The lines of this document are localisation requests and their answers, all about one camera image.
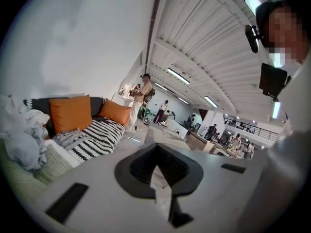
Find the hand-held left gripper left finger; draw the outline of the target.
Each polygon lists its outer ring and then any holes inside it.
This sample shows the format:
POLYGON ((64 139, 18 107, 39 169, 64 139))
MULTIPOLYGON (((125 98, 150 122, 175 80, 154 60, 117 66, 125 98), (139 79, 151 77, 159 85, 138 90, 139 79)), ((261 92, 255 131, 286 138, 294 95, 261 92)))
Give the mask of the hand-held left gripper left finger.
POLYGON ((62 232, 79 233, 171 233, 172 225, 150 199, 137 199, 117 183, 117 163, 138 151, 122 150, 94 157, 58 178, 35 199, 35 207, 46 210, 73 184, 81 183, 88 190, 64 225, 55 222, 62 232))

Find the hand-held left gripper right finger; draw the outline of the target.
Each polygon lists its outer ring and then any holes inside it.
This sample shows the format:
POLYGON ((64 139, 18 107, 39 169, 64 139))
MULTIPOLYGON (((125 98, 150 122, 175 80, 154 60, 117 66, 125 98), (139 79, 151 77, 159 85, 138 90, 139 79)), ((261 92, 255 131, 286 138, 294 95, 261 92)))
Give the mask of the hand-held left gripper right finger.
POLYGON ((172 189, 169 221, 160 233, 252 233, 247 205, 264 167, 264 152, 252 160, 234 159, 158 145, 171 164, 165 178, 172 189))

